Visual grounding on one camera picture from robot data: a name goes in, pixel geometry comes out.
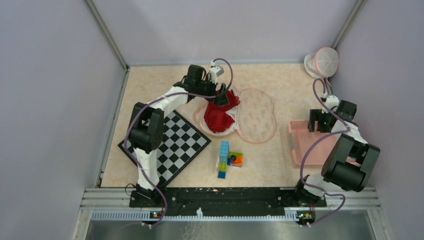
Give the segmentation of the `red bra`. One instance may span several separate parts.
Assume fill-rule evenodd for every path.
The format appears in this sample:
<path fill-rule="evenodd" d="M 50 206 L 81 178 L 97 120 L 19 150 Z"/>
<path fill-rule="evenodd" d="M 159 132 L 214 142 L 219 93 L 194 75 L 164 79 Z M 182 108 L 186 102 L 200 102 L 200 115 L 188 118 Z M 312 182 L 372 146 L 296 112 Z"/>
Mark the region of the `red bra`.
<path fill-rule="evenodd" d="M 203 119 L 207 127 L 213 133 L 222 133 L 226 131 L 235 120 L 227 113 L 227 111 L 233 109 L 240 104 L 240 100 L 234 90 L 231 89 L 226 92 L 229 104 L 223 106 L 217 106 L 214 103 L 208 103 Z"/>

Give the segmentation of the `pink plastic basket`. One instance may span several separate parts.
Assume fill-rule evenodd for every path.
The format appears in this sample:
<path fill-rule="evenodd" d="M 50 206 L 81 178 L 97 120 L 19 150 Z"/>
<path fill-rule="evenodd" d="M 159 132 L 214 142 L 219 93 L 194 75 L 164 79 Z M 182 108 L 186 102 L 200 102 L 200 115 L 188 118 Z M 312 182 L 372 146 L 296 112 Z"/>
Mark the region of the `pink plastic basket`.
<path fill-rule="evenodd" d="M 326 135 L 328 135 L 327 132 L 318 131 L 317 123 L 315 124 L 315 130 L 310 132 L 308 120 L 290 121 L 288 124 L 288 140 L 293 163 L 300 166 L 308 149 Z M 336 146 L 340 136 L 340 134 L 332 135 L 318 143 L 308 155 L 305 166 L 321 167 Z"/>

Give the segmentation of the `white pink mesh laundry bag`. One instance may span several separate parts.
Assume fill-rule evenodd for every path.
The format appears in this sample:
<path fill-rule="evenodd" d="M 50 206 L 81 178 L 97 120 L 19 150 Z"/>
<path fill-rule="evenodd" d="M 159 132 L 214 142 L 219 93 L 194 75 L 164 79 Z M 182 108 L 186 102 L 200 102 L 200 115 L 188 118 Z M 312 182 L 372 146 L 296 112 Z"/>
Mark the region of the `white pink mesh laundry bag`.
<path fill-rule="evenodd" d="M 338 70 L 339 54 L 331 47 L 322 47 L 303 60 L 306 72 L 315 79 L 332 77 Z"/>

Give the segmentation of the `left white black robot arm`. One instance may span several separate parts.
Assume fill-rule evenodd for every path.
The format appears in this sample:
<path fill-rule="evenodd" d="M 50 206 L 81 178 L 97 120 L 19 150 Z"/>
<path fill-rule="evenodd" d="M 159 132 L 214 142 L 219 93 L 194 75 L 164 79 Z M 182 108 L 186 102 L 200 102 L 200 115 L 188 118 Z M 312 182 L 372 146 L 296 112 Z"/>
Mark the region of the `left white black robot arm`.
<path fill-rule="evenodd" d="M 134 105 L 123 144 L 138 168 L 134 192 L 147 206 L 156 206 L 161 198 L 157 150 L 163 142 L 165 117 L 195 97 L 216 105 L 229 104 L 226 92 L 230 87 L 218 83 L 224 72 L 224 68 L 215 62 L 209 69 L 191 64 L 187 74 L 165 94 L 148 103 Z"/>

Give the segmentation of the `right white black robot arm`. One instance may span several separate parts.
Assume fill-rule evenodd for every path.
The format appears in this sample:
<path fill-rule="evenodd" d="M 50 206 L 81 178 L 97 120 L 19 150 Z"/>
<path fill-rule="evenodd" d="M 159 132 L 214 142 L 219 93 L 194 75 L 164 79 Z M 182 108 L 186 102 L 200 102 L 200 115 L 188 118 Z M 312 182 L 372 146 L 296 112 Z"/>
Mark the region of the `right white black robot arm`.
<path fill-rule="evenodd" d="M 309 154 L 321 142 L 331 137 L 336 142 L 319 174 L 300 175 L 293 192 L 293 200 L 299 206 L 317 203 L 330 187 L 339 187 L 347 192 L 362 191 L 381 153 L 379 147 L 361 136 L 358 125 L 353 121 L 356 104 L 338 100 L 333 95 L 321 97 L 319 101 L 322 109 L 309 112 L 308 131 L 324 135 L 309 147 L 300 167 L 305 167 Z"/>

